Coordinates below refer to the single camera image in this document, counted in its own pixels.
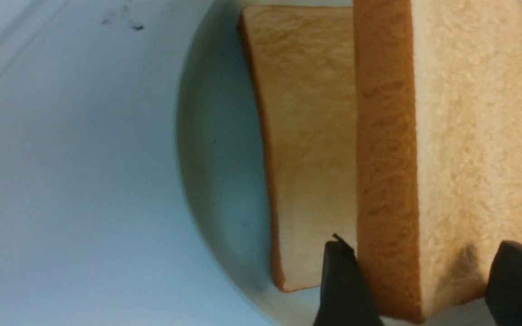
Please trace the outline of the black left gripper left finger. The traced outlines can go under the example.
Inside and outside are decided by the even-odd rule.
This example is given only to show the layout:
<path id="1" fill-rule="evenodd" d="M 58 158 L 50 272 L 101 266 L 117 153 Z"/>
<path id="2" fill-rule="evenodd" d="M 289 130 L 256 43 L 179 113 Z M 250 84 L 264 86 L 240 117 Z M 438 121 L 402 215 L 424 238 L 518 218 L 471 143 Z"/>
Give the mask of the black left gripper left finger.
<path id="1" fill-rule="evenodd" d="M 315 326 L 382 326 L 354 249 L 339 235 L 324 246 Z"/>

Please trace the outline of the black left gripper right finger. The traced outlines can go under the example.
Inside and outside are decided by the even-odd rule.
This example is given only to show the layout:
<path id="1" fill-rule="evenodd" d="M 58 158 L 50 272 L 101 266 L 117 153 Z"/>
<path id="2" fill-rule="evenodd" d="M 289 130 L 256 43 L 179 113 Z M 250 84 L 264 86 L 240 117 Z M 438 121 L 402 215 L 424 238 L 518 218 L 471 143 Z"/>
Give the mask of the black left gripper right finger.
<path id="1" fill-rule="evenodd" d="M 491 266 L 485 303 L 497 326 L 522 326 L 522 244 L 501 242 Z"/>

